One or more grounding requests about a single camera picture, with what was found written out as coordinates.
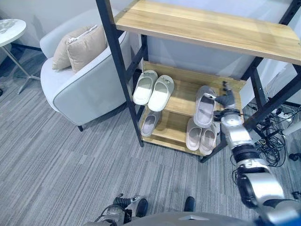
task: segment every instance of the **slipper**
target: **slipper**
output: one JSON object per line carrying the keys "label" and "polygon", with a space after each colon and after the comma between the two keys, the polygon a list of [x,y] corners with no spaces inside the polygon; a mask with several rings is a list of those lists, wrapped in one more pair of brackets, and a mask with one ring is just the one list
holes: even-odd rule
{"label": "slipper", "polygon": [[148,104],[149,109],[154,112],[162,111],[165,108],[173,91],[174,80],[168,75],[161,75],[157,79],[154,91],[150,97]]}
{"label": "slipper", "polygon": [[150,100],[152,90],[158,75],[153,70],[147,70],[139,76],[137,86],[133,95],[133,101],[137,105],[146,105]]}
{"label": "slipper", "polygon": [[198,127],[193,118],[190,118],[187,124],[186,146],[191,151],[196,151],[199,148],[202,135],[202,128]]}
{"label": "slipper", "polygon": [[149,137],[153,133],[161,116],[162,116],[162,112],[153,112],[153,111],[149,112],[141,128],[142,136]]}
{"label": "slipper", "polygon": [[212,153],[216,142],[217,136],[217,127],[216,124],[213,122],[211,126],[207,129],[203,129],[201,142],[199,145],[199,150],[203,155],[209,155]]}
{"label": "slipper", "polygon": [[194,123],[202,128],[210,127],[215,108],[215,101],[204,96],[204,93],[216,96],[209,86],[202,86],[196,95],[196,112],[193,115]]}

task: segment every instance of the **white slipper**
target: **white slipper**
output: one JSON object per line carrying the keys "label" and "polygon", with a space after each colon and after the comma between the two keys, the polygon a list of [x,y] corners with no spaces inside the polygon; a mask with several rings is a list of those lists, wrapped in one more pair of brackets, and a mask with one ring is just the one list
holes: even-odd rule
{"label": "white slipper", "polygon": [[173,91],[174,80],[168,75],[161,75],[157,79],[154,91],[150,97],[148,104],[149,109],[154,112],[162,111],[165,108]]}
{"label": "white slipper", "polygon": [[193,115],[194,123],[202,128],[210,127],[214,115],[215,101],[204,96],[204,93],[216,96],[209,86],[202,86],[196,95],[196,112]]}
{"label": "white slipper", "polygon": [[191,151],[196,151],[199,148],[202,135],[202,128],[198,127],[193,118],[190,118],[187,124],[186,146]]}
{"label": "white slipper", "polygon": [[146,105],[150,100],[152,90],[158,75],[153,70],[147,70],[139,76],[137,86],[133,95],[133,101],[137,105]]}
{"label": "white slipper", "polygon": [[209,155],[215,146],[217,136],[217,127],[213,122],[207,129],[203,129],[199,150],[203,155]]}

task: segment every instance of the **white round table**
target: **white round table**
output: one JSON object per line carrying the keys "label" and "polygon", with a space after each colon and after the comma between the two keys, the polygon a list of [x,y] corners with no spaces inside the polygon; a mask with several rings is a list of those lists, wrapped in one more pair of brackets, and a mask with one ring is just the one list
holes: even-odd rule
{"label": "white round table", "polygon": [[39,77],[34,75],[30,75],[27,71],[20,65],[18,60],[12,55],[5,45],[15,41],[16,39],[20,38],[26,28],[26,23],[23,20],[18,19],[5,19],[0,20],[0,48],[12,59],[12,61],[26,74],[26,81],[23,86],[20,87],[18,94],[22,92],[22,90],[27,85],[30,79],[40,80]]}

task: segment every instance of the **beige cushion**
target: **beige cushion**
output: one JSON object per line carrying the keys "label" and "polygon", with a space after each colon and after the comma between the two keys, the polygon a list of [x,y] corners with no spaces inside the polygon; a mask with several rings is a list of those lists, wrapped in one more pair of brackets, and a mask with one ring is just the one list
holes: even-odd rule
{"label": "beige cushion", "polygon": [[67,45],[72,70],[77,73],[107,48],[103,26]]}
{"label": "beige cushion", "polygon": [[58,44],[52,60],[52,69],[64,69],[70,67],[71,63],[67,54],[67,44],[70,38],[75,38],[89,30],[90,27],[81,27],[75,31],[66,34]]}

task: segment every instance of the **shelf board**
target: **shelf board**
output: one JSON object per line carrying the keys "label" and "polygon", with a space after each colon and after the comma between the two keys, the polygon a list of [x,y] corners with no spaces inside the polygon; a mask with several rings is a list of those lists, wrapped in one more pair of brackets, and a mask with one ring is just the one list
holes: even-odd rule
{"label": "shelf board", "polygon": [[[150,110],[146,107],[143,119],[141,120],[140,128]],[[162,111],[162,118],[158,122],[153,131],[153,135],[163,137],[177,142],[186,142],[186,126],[189,117],[181,114]]]}
{"label": "shelf board", "polygon": [[[196,93],[200,86],[198,84],[174,80],[174,91],[164,110],[192,117],[196,111]],[[220,91],[212,87],[217,95]]]}
{"label": "shelf board", "polygon": [[[164,109],[165,111],[192,117],[195,113],[197,90],[203,85],[208,85],[217,95],[220,95],[223,81],[227,81],[232,87],[237,109],[242,111],[239,91],[245,85],[245,81],[176,69],[165,65],[152,64],[147,61],[144,61],[143,69],[154,70],[158,76],[167,74],[173,78],[174,91]],[[221,109],[220,105],[216,104],[215,110]]]}
{"label": "shelf board", "polygon": [[152,135],[150,137],[143,137],[143,141],[152,143],[152,144],[156,144],[156,145],[160,145],[160,146],[164,146],[164,147],[173,148],[173,149],[176,149],[176,150],[179,150],[182,152],[201,156],[201,153],[199,152],[199,150],[197,150],[195,152],[191,151],[186,147],[186,145],[184,143],[179,143],[179,142],[168,140],[168,139],[165,139],[162,137],[157,137],[157,136]]}
{"label": "shelf board", "polygon": [[[140,128],[149,113],[146,107],[140,122]],[[183,152],[202,155],[199,150],[191,151],[186,147],[186,127],[190,117],[162,111],[162,118],[150,137],[143,137],[146,142],[177,149]]]}
{"label": "shelf board", "polygon": [[286,25],[134,0],[115,17],[117,29],[301,65],[301,45]]}

